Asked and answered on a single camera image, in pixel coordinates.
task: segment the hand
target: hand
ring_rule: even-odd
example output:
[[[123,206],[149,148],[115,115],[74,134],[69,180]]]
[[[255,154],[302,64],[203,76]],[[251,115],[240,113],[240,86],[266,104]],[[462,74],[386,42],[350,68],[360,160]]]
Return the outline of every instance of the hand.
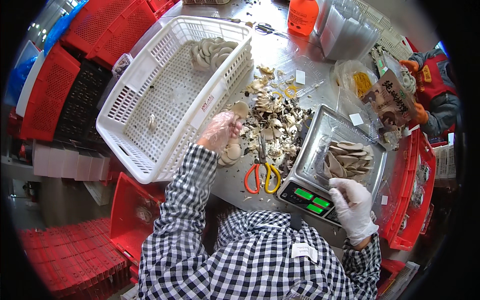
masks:
[[[399,62],[401,65],[406,66],[408,71],[415,77],[420,67],[418,62],[414,60],[401,60]]]
[[[350,239],[352,246],[368,240],[378,230],[378,225],[375,225],[370,217],[372,206],[370,192],[351,179],[332,178],[329,183],[332,188],[328,193],[332,197],[338,219],[347,232],[347,238]]]
[[[414,103],[417,110],[417,116],[413,118],[418,124],[426,124],[428,122],[428,114],[420,103]]]
[[[220,153],[230,138],[238,138],[241,126],[233,112],[223,111],[212,118],[197,144]]]

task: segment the green digital display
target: green digital display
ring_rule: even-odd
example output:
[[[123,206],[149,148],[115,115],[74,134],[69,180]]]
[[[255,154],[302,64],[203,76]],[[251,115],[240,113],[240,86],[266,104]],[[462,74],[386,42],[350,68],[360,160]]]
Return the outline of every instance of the green digital display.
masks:
[[[318,197],[316,197],[314,200],[313,200],[313,203],[315,204],[318,204],[320,205],[321,207],[328,207],[330,205],[329,202],[325,201],[324,199],[320,199]]]
[[[298,196],[304,198],[304,199],[307,199],[307,200],[310,200],[313,197],[313,195],[310,194],[309,192],[306,192],[306,191],[304,191],[302,189],[298,189],[298,188],[295,190],[294,193],[297,194]]]
[[[318,213],[318,214],[323,211],[323,209],[321,209],[321,208],[319,208],[318,206],[315,206],[315,205],[313,205],[313,204],[309,204],[309,205],[307,206],[307,209],[313,211],[314,213]]]

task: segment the crate handle hole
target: crate handle hole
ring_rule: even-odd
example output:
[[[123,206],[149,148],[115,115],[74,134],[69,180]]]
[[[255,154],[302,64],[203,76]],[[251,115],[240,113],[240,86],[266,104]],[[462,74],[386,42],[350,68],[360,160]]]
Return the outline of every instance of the crate handle hole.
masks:
[[[130,156],[130,154],[128,154],[127,151],[125,151],[125,149],[123,149],[123,147],[120,144],[117,144],[117,145],[125,153],[126,156]]]

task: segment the worker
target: worker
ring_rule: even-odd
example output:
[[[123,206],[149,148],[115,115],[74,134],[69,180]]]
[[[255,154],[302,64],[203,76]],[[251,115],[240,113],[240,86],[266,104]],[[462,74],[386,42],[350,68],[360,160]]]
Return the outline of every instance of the worker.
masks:
[[[441,49],[416,52],[400,63],[417,79],[417,116],[414,119],[429,137],[454,132],[460,100],[456,93],[456,77]]]
[[[291,215],[278,211],[234,210],[219,222],[215,252],[207,254],[202,231],[218,153],[240,129],[232,112],[221,112],[189,145],[166,188],[154,232],[142,245],[139,298],[374,299],[378,226],[370,217],[371,194],[353,180],[330,180],[347,233],[343,264],[317,230],[301,219],[294,229]]]

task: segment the black plastic crate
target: black plastic crate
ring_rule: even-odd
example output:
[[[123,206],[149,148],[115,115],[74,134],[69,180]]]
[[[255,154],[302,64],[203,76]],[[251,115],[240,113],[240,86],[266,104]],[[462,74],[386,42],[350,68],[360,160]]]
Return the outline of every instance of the black plastic crate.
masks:
[[[103,142],[96,131],[96,108],[112,73],[93,61],[83,60],[68,93],[55,129],[55,138]]]

